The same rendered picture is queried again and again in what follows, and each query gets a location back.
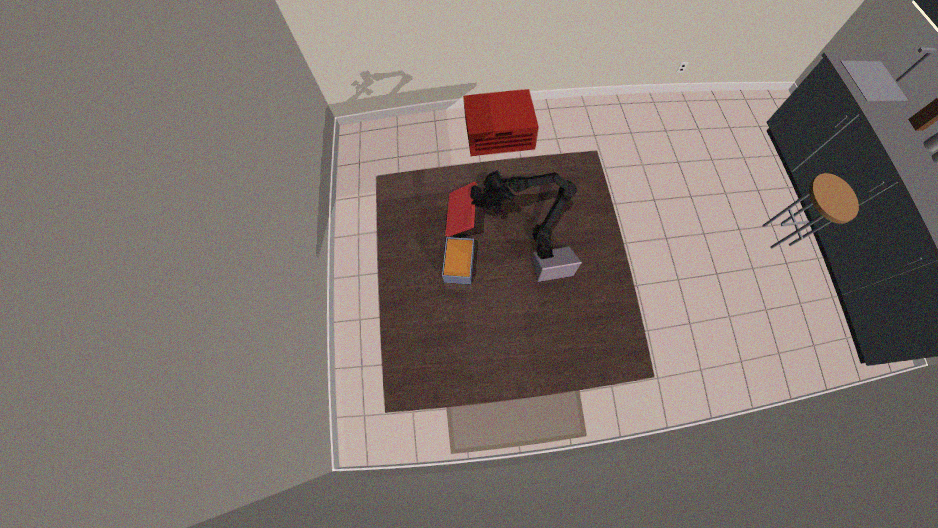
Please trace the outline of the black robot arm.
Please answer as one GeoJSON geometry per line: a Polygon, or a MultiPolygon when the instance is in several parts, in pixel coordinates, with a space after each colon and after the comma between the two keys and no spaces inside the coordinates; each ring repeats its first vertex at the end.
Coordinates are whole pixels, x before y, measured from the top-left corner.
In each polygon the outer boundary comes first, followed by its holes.
{"type": "Polygon", "coordinates": [[[549,238],[551,227],[557,220],[558,215],[565,203],[576,193],[576,185],[568,180],[563,179],[562,176],[557,172],[529,178],[523,178],[520,176],[504,178],[501,172],[497,170],[488,174],[484,180],[486,189],[484,189],[483,192],[491,192],[492,189],[496,189],[495,197],[498,201],[509,199],[510,202],[512,202],[515,198],[512,191],[520,192],[531,186],[544,185],[554,182],[560,186],[557,198],[554,201],[553,206],[546,216],[544,222],[542,222],[540,225],[536,224],[535,228],[532,230],[532,236],[538,243],[537,256],[540,259],[554,257],[552,253],[553,241],[549,238]]]}

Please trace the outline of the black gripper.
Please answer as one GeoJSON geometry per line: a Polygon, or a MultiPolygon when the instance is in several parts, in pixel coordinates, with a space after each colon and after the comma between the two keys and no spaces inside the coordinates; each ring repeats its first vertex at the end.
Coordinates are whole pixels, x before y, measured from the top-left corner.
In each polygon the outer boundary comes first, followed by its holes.
{"type": "Polygon", "coordinates": [[[475,206],[483,207],[487,209],[490,209],[490,206],[494,205],[495,208],[493,209],[493,211],[495,211],[496,213],[500,212],[502,202],[496,199],[495,190],[496,189],[492,189],[491,192],[485,191],[485,194],[483,194],[481,193],[481,189],[479,187],[472,186],[470,197],[474,200],[471,202],[471,204],[475,204],[475,206]]]}

